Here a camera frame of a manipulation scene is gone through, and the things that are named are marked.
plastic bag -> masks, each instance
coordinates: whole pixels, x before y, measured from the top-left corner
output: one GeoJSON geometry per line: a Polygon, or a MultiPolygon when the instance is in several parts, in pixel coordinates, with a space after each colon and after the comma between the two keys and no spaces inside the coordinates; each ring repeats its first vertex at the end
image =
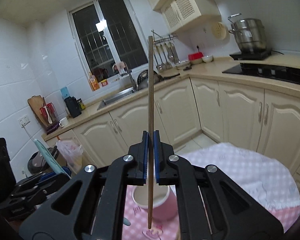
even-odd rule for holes
{"type": "Polygon", "coordinates": [[[82,145],[78,145],[75,141],[69,139],[57,141],[56,146],[68,162],[71,171],[77,174],[82,167],[82,145]]]}

pink mug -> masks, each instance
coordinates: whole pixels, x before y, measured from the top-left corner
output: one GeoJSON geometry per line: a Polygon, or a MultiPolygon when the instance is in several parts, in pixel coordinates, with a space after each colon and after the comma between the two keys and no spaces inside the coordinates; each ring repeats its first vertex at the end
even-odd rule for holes
{"type": "MultiPolygon", "coordinates": [[[[132,199],[140,208],[148,211],[148,185],[135,186],[132,199]]],[[[172,219],[178,213],[177,197],[170,186],[154,184],[152,217],[159,221],[172,219]]]]}

chopstick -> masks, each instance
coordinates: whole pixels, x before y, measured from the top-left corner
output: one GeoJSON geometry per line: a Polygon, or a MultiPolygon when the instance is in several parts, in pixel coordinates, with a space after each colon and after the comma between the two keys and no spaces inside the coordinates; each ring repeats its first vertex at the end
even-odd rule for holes
{"type": "Polygon", "coordinates": [[[153,208],[153,132],[154,132],[154,98],[153,98],[153,36],[148,37],[149,44],[149,70],[148,70],[148,132],[149,132],[149,152],[148,152],[148,228],[152,226],[152,208],[153,208]]]}

cutting board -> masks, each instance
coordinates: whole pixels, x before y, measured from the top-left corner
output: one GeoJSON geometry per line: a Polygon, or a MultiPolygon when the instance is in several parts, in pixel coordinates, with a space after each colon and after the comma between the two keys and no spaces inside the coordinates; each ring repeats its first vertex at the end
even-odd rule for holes
{"type": "Polygon", "coordinates": [[[300,57],[293,55],[270,55],[264,60],[238,60],[240,63],[275,65],[300,69],[300,57]]]}
{"type": "Polygon", "coordinates": [[[28,99],[28,104],[34,112],[37,120],[47,129],[51,124],[49,124],[40,114],[40,108],[43,107],[43,99],[41,96],[33,96],[28,99]]]}

stove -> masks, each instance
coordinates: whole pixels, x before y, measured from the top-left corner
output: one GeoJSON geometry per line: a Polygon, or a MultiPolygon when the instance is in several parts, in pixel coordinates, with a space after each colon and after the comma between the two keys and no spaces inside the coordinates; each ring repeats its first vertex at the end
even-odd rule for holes
{"type": "Polygon", "coordinates": [[[270,78],[300,85],[300,69],[297,68],[241,63],[223,73],[270,78]]]}
{"type": "Polygon", "coordinates": [[[232,57],[234,60],[263,60],[271,55],[271,50],[272,49],[255,53],[237,52],[234,54],[230,54],[229,56],[232,57]]]}

